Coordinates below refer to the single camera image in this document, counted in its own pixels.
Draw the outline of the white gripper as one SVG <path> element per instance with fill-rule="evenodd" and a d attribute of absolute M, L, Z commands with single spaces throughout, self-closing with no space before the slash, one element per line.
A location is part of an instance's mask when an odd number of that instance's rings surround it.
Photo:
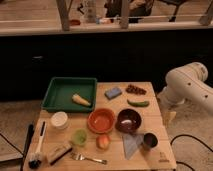
<path fill-rule="evenodd" d="M 163 124 L 168 126 L 176 116 L 175 111 L 169 111 L 174 106 L 177 106 L 181 101 L 181 97 L 173 91 L 170 87 L 164 87 L 163 90 L 157 95 L 159 107 L 162 115 Z"/>

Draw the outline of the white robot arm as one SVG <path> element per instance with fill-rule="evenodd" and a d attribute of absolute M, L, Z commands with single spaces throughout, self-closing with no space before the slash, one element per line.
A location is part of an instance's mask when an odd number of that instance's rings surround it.
<path fill-rule="evenodd" d="M 208 78 L 206 66 L 192 62 L 170 70 L 166 86 L 157 95 L 163 124 L 168 126 L 175 118 L 174 108 L 190 100 L 213 115 L 213 88 L 205 84 Z"/>

